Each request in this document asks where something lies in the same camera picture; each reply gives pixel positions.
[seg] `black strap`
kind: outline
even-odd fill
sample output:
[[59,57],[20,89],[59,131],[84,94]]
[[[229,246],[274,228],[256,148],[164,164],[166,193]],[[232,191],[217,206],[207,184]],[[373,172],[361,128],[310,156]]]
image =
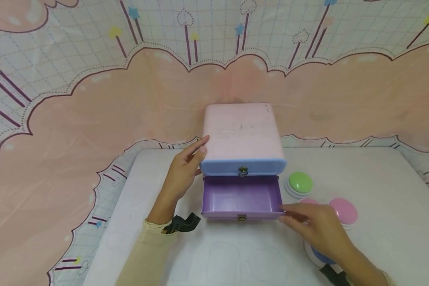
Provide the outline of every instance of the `black strap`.
[[200,222],[200,217],[191,213],[187,219],[183,219],[180,216],[175,216],[172,223],[166,226],[163,230],[165,234],[172,234],[174,232],[191,232],[193,231]]
[[335,272],[335,270],[329,264],[324,265],[324,267],[319,271],[324,274],[324,276],[326,276],[334,286],[350,286],[346,280],[345,271],[337,274],[337,272]]

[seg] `beige sleeve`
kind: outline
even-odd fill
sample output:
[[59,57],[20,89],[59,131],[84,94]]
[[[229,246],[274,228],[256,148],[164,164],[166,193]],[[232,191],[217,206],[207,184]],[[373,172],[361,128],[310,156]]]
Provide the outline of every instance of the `beige sleeve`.
[[166,225],[143,223],[143,229],[127,258],[116,286],[158,286],[176,232],[162,234]]
[[[396,283],[392,280],[392,278],[389,276],[389,274],[387,274],[386,272],[382,271],[384,276],[386,277],[387,280],[387,285],[389,286],[396,286]],[[350,286],[355,286],[355,284],[353,283],[353,281],[351,281],[351,279],[347,276],[346,280],[348,281],[348,283],[350,284]]]

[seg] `metal clasp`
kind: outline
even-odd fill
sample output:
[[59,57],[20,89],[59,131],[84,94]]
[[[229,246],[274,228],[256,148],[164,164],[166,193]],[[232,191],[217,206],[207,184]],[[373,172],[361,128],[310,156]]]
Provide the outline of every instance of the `metal clasp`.
[[240,168],[238,168],[238,177],[245,177],[246,175],[248,175],[248,168],[246,168],[245,166],[241,166]]
[[246,220],[245,214],[237,214],[237,221],[238,222],[244,222]]

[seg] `pink box top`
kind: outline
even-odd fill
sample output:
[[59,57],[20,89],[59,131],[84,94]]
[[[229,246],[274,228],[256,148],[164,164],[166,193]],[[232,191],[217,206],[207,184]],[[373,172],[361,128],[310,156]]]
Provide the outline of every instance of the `pink box top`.
[[213,104],[205,109],[205,160],[283,158],[272,106],[268,103]]

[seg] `green button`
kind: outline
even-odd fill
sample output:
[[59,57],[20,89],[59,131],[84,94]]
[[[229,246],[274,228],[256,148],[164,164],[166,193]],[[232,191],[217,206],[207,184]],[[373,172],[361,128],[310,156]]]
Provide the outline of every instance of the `green button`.
[[313,180],[302,172],[293,172],[289,176],[289,186],[298,193],[310,193],[313,189]]

